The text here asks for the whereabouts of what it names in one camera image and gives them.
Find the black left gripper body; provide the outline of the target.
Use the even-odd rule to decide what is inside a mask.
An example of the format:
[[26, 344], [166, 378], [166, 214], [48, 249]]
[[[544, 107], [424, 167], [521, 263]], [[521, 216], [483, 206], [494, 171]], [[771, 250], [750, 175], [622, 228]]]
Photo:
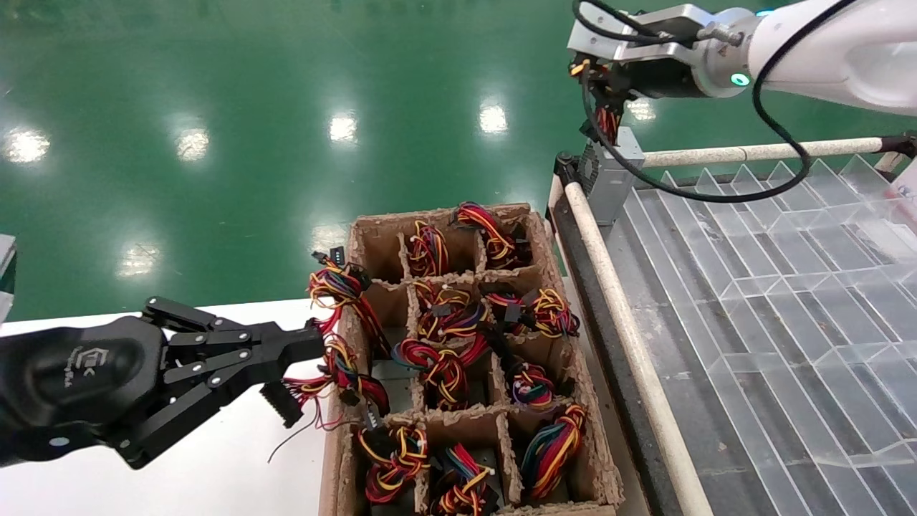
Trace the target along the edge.
[[129, 444], [164, 346], [163, 330], [137, 317], [3, 337], [2, 466]]

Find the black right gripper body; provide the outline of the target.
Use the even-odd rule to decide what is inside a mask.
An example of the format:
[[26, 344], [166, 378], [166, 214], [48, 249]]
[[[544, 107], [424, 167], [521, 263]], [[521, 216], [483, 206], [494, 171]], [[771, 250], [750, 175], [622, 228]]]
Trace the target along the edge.
[[630, 89], [642, 97], [661, 98], [705, 98], [687, 63], [677, 59], [629, 62], [623, 65]]

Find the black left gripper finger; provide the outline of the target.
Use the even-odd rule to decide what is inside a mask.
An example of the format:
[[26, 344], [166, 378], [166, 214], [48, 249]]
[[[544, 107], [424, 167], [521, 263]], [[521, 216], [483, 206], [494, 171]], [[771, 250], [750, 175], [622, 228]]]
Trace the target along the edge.
[[274, 321], [242, 325], [164, 297], [147, 301], [143, 320], [174, 331], [168, 343], [170, 357], [211, 357], [258, 345], [271, 357], [275, 348], [291, 357], [319, 357], [325, 351], [323, 336], [311, 320], [297, 330], [283, 330]]
[[286, 388], [291, 365], [315, 360], [321, 350], [234, 350], [163, 373], [151, 414], [115, 435], [112, 447], [134, 469], [146, 467], [253, 386], [285, 428], [302, 417]]

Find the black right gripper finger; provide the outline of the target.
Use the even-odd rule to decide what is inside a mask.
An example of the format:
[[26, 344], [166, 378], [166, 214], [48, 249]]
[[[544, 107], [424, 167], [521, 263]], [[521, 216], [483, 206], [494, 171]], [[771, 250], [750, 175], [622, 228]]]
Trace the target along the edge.
[[594, 117], [609, 110], [608, 75], [606, 70], [590, 70], [587, 72], [587, 107]]
[[625, 70], [609, 71], [609, 112], [616, 120], [622, 120], [627, 102], [635, 99], [632, 94], [632, 80]]

